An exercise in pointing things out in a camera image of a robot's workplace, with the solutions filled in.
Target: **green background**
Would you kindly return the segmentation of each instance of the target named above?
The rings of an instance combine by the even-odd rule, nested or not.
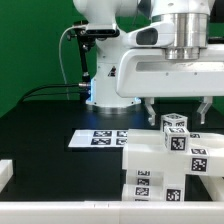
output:
[[[58,44],[63,31],[83,19],[72,0],[1,0],[0,8],[0,117],[14,107],[28,90],[63,83]],[[143,17],[118,18],[129,31],[147,24]],[[224,36],[223,24],[211,24],[210,35]],[[69,83],[81,80],[76,40],[63,42],[63,61]],[[88,54],[89,71],[95,73],[95,50]],[[215,98],[215,106],[224,112],[224,98]]]

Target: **black table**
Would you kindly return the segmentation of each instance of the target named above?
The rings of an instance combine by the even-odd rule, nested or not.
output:
[[[190,131],[224,134],[224,117],[214,108],[205,125],[197,122],[198,106],[194,101],[158,101],[155,110],[188,116]],[[147,119],[143,107],[112,116],[87,111],[78,101],[17,105],[0,119],[0,159],[14,161],[14,176],[0,201],[121,200],[122,148],[77,150],[68,143],[76,129],[159,129],[158,121],[150,127]],[[187,176],[185,200],[210,200],[197,176]]]

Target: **white block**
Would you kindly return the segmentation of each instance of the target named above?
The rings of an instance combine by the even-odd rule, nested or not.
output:
[[[127,143],[161,145],[163,134],[156,130],[129,129]]]
[[[180,114],[166,114],[161,116],[160,130],[164,132],[165,127],[186,127],[187,128],[187,117]]]
[[[160,131],[130,129],[128,143],[162,145],[163,136]],[[192,132],[190,133],[190,143],[205,148],[224,148],[224,135]]]
[[[185,174],[164,173],[164,201],[184,201],[185,196]]]
[[[224,149],[207,149],[207,151],[206,156],[193,154],[191,150],[171,154],[165,146],[126,144],[123,149],[123,169],[224,176]]]
[[[12,160],[0,160],[0,192],[13,175]]]
[[[128,170],[126,174],[126,184],[162,186],[163,175],[158,172]]]
[[[161,187],[149,187],[124,184],[122,201],[162,201]]]
[[[185,127],[165,127],[165,146],[170,152],[186,152],[190,133]]]

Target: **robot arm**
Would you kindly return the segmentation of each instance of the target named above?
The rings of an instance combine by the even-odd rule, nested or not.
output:
[[[214,0],[73,1],[89,22],[84,35],[98,39],[91,104],[124,108],[136,97],[153,102],[154,97],[224,95],[220,51],[207,46]],[[116,16],[138,11],[151,18],[151,25],[127,34],[119,30]],[[112,69],[115,79],[108,78]]]

